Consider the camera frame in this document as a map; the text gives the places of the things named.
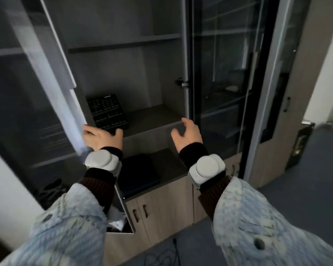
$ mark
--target glass panel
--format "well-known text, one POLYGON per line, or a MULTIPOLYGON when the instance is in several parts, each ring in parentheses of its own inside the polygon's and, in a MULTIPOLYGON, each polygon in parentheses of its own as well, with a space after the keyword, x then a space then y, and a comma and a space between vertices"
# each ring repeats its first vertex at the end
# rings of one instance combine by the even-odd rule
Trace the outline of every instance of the glass panel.
POLYGON ((284 46, 281 53, 280 75, 277 80, 275 96, 272 102, 269 116, 267 116, 268 120, 265 123, 266 125, 262 133, 261 142, 267 141, 273 137, 292 64, 295 59, 296 50, 300 41, 303 24, 305 23, 310 3, 311 0, 294 0, 290 21, 287 26, 284 39, 284 46))
POLYGON ((204 144, 223 159, 243 148, 267 6, 268 0, 194 0, 195 119, 204 144))
POLYGON ((61 96, 53 93, 54 100, 48 97, 49 88, 57 84, 55 76, 60 80, 63 77, 50 70, 53 76, 44 80, 51 68, 36 34, 48 31, 52 35, 47 18, 39 0, 27 3, 26 14, 20 0, 0 0, 0 155, 47 209, 86 169, 76 145, 82 141, 81 136, 73 140, 69 137, 80 134, 79 119, 72 117, 69 106, 65 112, 57 111, 67 103, 64 96, 69 89, 62 90, 61 96), (39 46, 24 44, 25 36, 19 37, 20 32, 30 38, 28 42, 36 41, 39 46), (69 128, 69 136, 63 123, 75 125, 69 128))

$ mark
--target light blue denim sleeve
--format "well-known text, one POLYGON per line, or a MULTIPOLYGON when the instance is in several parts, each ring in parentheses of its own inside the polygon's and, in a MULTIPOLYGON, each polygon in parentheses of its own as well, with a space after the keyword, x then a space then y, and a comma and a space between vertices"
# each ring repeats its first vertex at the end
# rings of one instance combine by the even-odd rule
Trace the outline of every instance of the light blue denim sleeve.
POLYGON ((4 265, 102 265, 107 219, 94 195, 74 184, 40 215, 4 265))

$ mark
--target white wall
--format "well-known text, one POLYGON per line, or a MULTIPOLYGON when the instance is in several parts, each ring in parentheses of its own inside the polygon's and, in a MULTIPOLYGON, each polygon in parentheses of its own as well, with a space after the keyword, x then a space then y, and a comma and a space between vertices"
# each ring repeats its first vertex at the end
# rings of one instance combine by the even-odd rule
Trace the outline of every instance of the white wall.
POLYGON ((0 240, 16 249, 28 237, 41 206, 0 157, 0 240))
POLYGON ((308 104, 304 120, 316 125, 329 120, 333 108, 333 38, 308 104))

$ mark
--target glass door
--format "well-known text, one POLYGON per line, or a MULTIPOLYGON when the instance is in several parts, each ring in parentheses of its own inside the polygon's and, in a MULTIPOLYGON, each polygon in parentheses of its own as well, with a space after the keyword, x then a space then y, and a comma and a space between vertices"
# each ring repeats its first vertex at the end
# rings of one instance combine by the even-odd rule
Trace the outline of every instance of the glass door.
POLYGON ((268 7, 277 1, 191 0, 195 122, 222 159, 243 150, 247 112, 261 88, 253 83, 269 50, 262 45, 273 31, 268 7))
POLYGON ((0 156, 47 209, 86 168, 64 64, 39 0, 0 0, 0 156))

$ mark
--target white wrist device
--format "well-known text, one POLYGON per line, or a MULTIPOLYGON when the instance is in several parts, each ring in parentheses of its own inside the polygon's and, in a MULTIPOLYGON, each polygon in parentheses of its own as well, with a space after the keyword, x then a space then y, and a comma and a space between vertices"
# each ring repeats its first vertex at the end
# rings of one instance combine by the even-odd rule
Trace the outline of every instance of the white wrist device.
POLYGON ((211 154, 209 156, 199 158, 199 160, 191 166, 189 176, 199 189, 201 184, 215 177, 225 169, 226 165, 220 156, 211 154))
POLYGON ((84 164, 89 168, 99 168, 111 172, 114 176, 120 174, 122 163, 118 156, 111 154, 106 149, 100 149, 89 153, 84 164))

